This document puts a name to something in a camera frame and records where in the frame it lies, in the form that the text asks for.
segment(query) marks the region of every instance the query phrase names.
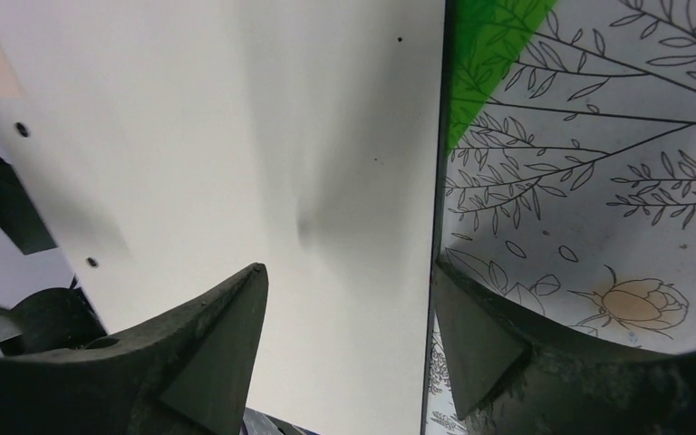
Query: botanical line art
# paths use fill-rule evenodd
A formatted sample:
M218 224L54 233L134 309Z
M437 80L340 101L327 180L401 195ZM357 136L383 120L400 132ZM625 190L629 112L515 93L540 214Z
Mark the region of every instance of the botanical line art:
M607 205L626 206L628 210L624 217L641 210L645 216L652 216L653 226L664 215L670 218L683 217L681 228L684 229L696 212L696 160L679 150L678 159L672 159L665 151L662 152L661 162L666 175L653 176L652 169L646 164L640 167L629 165L628 169L633 177L613 178L612 181L630 184L634 193L627 197L616 195L618 202L609 202Z
M510 89L519 81L522 75L525 75L527 77L527 88L533 91L530 98L542 96L552 89L557 77L565 75L596 79L591 84L569 95L568 101L577 100L599 91L610 80L623 78L650 77L696 93L696 86L679 82L669 74L664 73L666 68L689 66L696 63L696 0L655 1L652 2L651 9L644 6L643 0L620 0L614 3L620 4L623 8L623 17L610 23L608 27L646 24L639 36L641 40L646 40L658 30L659 26L668 26L676 35L656 41L655 49L671 48L676 54L646 59L643 63L627 63L618 60L608 54L606 38L602 31L596 28L591 29L590 32L587 32L582 27L573 28L574 34L571 37L562 36L563 25L553 10L548 11L546 16L547 30L534 31L524 21L525 13L520 10L524 6L527 8L536 7L537 5L533 5L532 2L513 2L511 0L498 2L498 11L495 16L491 17L489 21L477 21L474 24L498 27L504 29L506 34L508 31L514 31L532 35L532 41L527 43L524 53L516 53L518 49L515 47L512 47L514 48L513 51L508 51L508 53L513 54L514 59L517 59L515 64L521 68L508 79L506 85L506 88ZM686 21L687 24L681 24L680 19ZM498 38L492 38L492 40L490 42L493 44L501 43ZM562 48L574 50L576 52L575 59L573 61L565 59L560 53ZM588 61L593 58L622 67L625 69L625 72L602 73L585 70ZM498 63L498 61L502 62L503 60L487 59L481 62L474 62L472 68L466 68L466 71L476 73L479 66ZM508 76L509 71L504 71L503 73ZM695 84L696 71L686 71L685 73L693 79ZM460 79L469 82L477 92L480 89L480 82L484 81L478 74L473 73L469 73L467 77L461 77ZM499 104L499 101L490 98L487 92L483 92L482 95L487 98L487 104ZM593 104L587 104L586 108L591 113L600 112L599 108Z
M594 291L590 294L570 291L590 299L599 308L597 314L581 320L572 327L597 336L598 329L615 322L626 330L636 327L672 338L664 330L684 322L690 307L684 295L673 288L672 284L665 284L656 278L618 283L614 269L604 266L613 279L613 284L608 290L602 293ZM604 322L599 326L593 326L596 321Z
M434 411L431 419L436 424L444 427L447 430L447 435L467 435L468 430L466 425L458 420L458 416L454 413L445 415L443 412Z
M524 252L524 249L510 240L506 240L506 248L511 251L511 254L519 258L527 258L527 254Z
M546 309L540 298L555 293L561 287L559 279L551 274L543 275L530 286L512 281L494 261L487 263L455 249L447 249L447 259L458 270L477 278L489 290L541 315L546 315Z
M560 246L559 247L559 255L562 256L562 258L566 261L572 262L572 263L577 263L579 260L577 259L577 254L575 254L575 251L569 248L569 246Z
M461 240L465 240L467 242L472 242L473 238L466 236L465 234L460 234L460 233L451 233L454 237L457 237Z
M540 199L546 196L566 198L569 192L580 189L594 175L596 162L690 126L689 123L684 123L620 150L607 152L585 148L576 139L571 139L568 147L537 145L533 143L534 135L527 135L524 126L515 118L507 117L499 122L488 112L482 112L476 119L477 129L470 130L463 138L466 146L454 149L451 157L453 160L462 159L462 165L465 166L472 156L478 163L479 173L472 176L465 170L458 169L457 181L445 177L445 196L449 197L457 192L458 198L457 208L448 208L448 211L459 215L460 221L471 216L474 231L479 229L479 222L484 215L490 219L493 235L498 233L500 221L504 218L509 219L514 228L519 228L522 209L532 212L540 220ZM488 164L489 152L495 149L499 150L495 152L500 152L505 161L499 165ZM527 151L531 151L532 155L528 156ZM565 164L536 160L522 164L514 157L516 155L521 159L519 154L523 154L524 157L534 159L549 151L562 151Z
M447 371L447 360L444 357L444 346L441 343L441 332L431 333L430 365L428 372L428 392L440 394L446 388L451 390L450 373Z

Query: branch drawing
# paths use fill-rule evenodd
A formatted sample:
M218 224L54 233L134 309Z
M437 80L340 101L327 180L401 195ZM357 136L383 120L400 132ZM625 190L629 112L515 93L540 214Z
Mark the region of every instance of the branch drawing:
M681 228L685 229L696 212L696 159L683 150L679 150L678 159L671 159L664 151L661 152L661 163L666 176L654 177L653 170L646 164L640 167L629 165L631 177L617 177L612 181L630 184L635 192L627 197L615 195L617 202L608 202L607 205L629 208L623 214L626 218L641 210L645 216L652 216L653 226L666 214L670 218L683 216Z
M636 14L621 18L610 24L610 26L635 24L638 21L644 21L642 18L645 18L650 24L644 29L642 39L652 34L660 24L669 26L681 35L661 39L660 41L661 45L680 50L681 53L654 58L647 61L648 64L653 66L683 66L696 63L696 1L687 1L686 8L683 11L675 11L673 1L661 2L662 10L660 13L651 13L644 10L642 1L621 0L621 3L636 12ZM678 22L679 15L683 15L682 18L686 20L686 27ZM686 74L696 80L696 71L687 71Z
M674 119L668 119L668 118L655 118L655 117L650 117L650 116L637 116L637 115L625 115L621 113L606 113L602 111L578 111L574 109L560 109L556 107L538 107L538 106L530 106L526 104L518 104L518 103L513 103L513 102L504 102L504 101L497 101L493 98L490 97L489 100L470 100L470 99L464 99L460 97L452 97L453 100L461 100L465 102L478 102L478 103L483 103L486 106L496 106L496 107L508 107L508 108L515 108L515 109L528 109L531 111L545 111L545 112L551 112L551 113L559 113L559 114L564 114L567 115L564 118L564 121L571 121L574 118L576 118L578 115L583 115L583 116L590 116L590 117L595 117L595 118L609 118L609 119L617 119L617 120L632 120L632 121L655 121L655 122L667 122L671 124L690 124L692 126L696 126L696 121L689 121L689 120L674 120ZM465 122L458 122L454 121L451 124L456 124L456 125L473 125L473 123L465 123Z
M450 386L450 372L447 371L447 359L444 356L444 346L441 343L441 332L433 331L430 345L430 366L428 371L428 392L441 394Z
M635 1L634 4L632 5L629 1L627 0L622 0L620 3L624 4L626 7L629 8L630 12L634 11L639 11L637 14L633 15L628 15L620 20L617 20L613 23L610 24L610 26L621 26L621 25L628 25L628 24L633 24L637 20L639 20L642 17L647 16L647 13L642 10L641 7L641 1ZM696 93L696 88L689 86L687 84L684 84L682 82L678 82L674 80L673 78L669 77L666 74L662 74L658 71L653 71L650 69L647 69L645 66L641 65L635 65L635 64L630 64L624 61L620 61L617 59L614 59L612 56L609 56L606 54L606 40L603 36L603 34L597 30L593 29L592 30L592 35L594 39L594 48L586 48L580 44L580 42L584 38L585 31L581 28L578 29L575 35L570 38L569 40L566 40L560 36L560 28L559 28L559 20L556 17L556 13L554 13L553 10L548 12L548 24L549 28L551 30L551 34L542 32L542 31L532 31L528 25L524 22L524 19L515 12L514 7L519 6L519 4L516 4L515 6L508 5L508 2L505 2L504 4L499 3L498 8L502 13L504 13L506 16L495 16L489 21L479 21L475 24L478 25L484 25L484 26L496 26L500 27L506 30L513 30L517 32L523 32L526 34L531 34L534 36L534 39L536 40L536 46L534 43L530 47L530 44L527 44L527 53L530 54L532 58L535 59L541 66L544 68L551 68L554 69L556 67L561 69L561 72L563 73L568 73L571 72L572 70L570 69L569 65L565 63L565 61L562 59L562 57L559 55L558 51L554 49L554 47L551 44L557 44L559 46L564 46L567 47L568 49L574 49L579 53L579 57L577 60L577 66L575 71L576 73L580 73L582 69L585 67L585 64L587 63L587 60L589 57L595 57L597 59L600 59L602 61L606 61L610 64L614 65L619 65L621 67L626 68L629 72L629 74L635 74L636 76L651 76L656 79L659 79L661 81L670 83L674 86L677 86L679 88L682 88L684 90ZM651 18L654 20L650 24L645 27L644 31L641 34L641 38L645 39L652 35L655 30L657 30L657 27L660 23L668 24L671 25L672 27L676 28L677 30L684 32L684 34L688 34L689 36L682 36L682 37L677 37L677 38L666 38L664 40L661 40L661 44L663 46L671 47L671 48L678 48L678 49L684 49L688 48L691 46L696 45L696 12L691 11L691 8L687 8L687 14L689 18L691 19L691 26L690 30L685 29L678 24L674 23L671 21L671 18L668 17L673 17L671 14L667 14L667 18L665 18L663 21L658 20L658 15L654 14L654 16L651 16ZM681 38L688 38L686 41L692 42L690 45L686 46L678 46L682 45L682 40ZM650 59L649 61L645 62L647 66L681 66L681 65L686 65L686 64L691 64L691 63L696 63L696 53L692 54L678 54L675 56L664 56L664 57L659 57L659 58L654 58ZM542 94L546 93L551 86L553 85L553 82L556 78L556 75L559 74L560 72L553 71L550 76L545 78L540 86L536 88L535 93L533 93L532 97L530 98L536 98L541 96ZM696 72L686 72L691 78L696 80ZM599 89L601 86L604 85L604 82L599 83L599 86L596 87L595 89L592 90L596 91Z
M466 425L458 420L458 416L455 413L445 415L443 412L434 411L431 421L446 429L447 435L468 435Z
M577 37L582 36L582 29L577 34ZM524 54L529 54L531 60L523 60L522 56ZM566 61L559 53L543 41L540 41L535 45L532 42L527 43L525 51L519 55L519 58L514 61L514 64L520 65L521 68L516 70L511 74L511 78L506 82L506 86L503 88L505 91L513 88L520 79L524 76L527 77L527 90L533 91L529 96L529 99L535 99L546 94L550 91L556 77L561 75L570 75L578 77L593 77L598 79L596 82L590 82L586 86L573 92L567 98L567 101L577 100L583 97L587 97L596 91L602 89L609 81L613 78L633 78L633 77L646 77L649 74L647 72L588 72L583 71L587 62L587 55L584 55L575 61L576 66L568 66Z
M465 166L473 152L473 159L478 163L479 173L473 177L459 169L461 182L446 177L444 179L445 196L449 197L458 192L457 208L448 208L448 211L459 215L459 221L462 221L466 215L472 215L474 231L479 229L480 220L485 213L491 215L488 218L491 219L492 233L495 236L502 218L509 218L513 227L519 228L522 208L533 212L540 220L542 216L540 198L546 195L566 198L568 193L580 189L591 179L596 162L691 126L683 124L620 150L606 152L584 148L575 139L570 141L569 147L536 145L533 143L534 135L527 134L524 126L515 118L508 117L499 122L489 113L482 113L483 116L479 116L476 121L478 128L471 130L467 135L470 139L477 141L479 146L474 145L467 137L464 141L468 147L457 148L456 152L452 153L453 160L460 157ZM500 149L506 162L500 163L499 166L488 164L489 151L493 149ZM513 151L524 151L526 156L528 150L532 151L533 157L543 156L549 150L563 150L566 164L558 166L536 162L521 165L509 154ZM560 189L559 187L562 187L562 183L565 182L567 183L565 190Z

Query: black dot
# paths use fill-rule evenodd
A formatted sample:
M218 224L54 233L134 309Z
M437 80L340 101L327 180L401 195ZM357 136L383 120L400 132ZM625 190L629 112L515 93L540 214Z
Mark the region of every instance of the black dot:
M25 124L21 122L17 122L14 127L17 129L17 132L20 133L20 136L27 138L28 136L31 135L30 131L28 131L28 128L25 127Z

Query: white sheet of paper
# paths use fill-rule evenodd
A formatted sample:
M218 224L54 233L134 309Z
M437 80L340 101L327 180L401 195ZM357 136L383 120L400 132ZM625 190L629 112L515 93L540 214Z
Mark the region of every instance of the white sheet of paper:
M696 350L696 1L560 0L481 110L449 261L582 333Z
M443 11L0 0L24 90L0 98L0 137L109 330L265 262L247 406L416 433Z

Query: green colored area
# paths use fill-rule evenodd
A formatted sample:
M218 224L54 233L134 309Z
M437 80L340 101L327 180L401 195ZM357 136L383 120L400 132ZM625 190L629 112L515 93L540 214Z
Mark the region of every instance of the green colored area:
M448 154L457 148L556 0L455 2Z

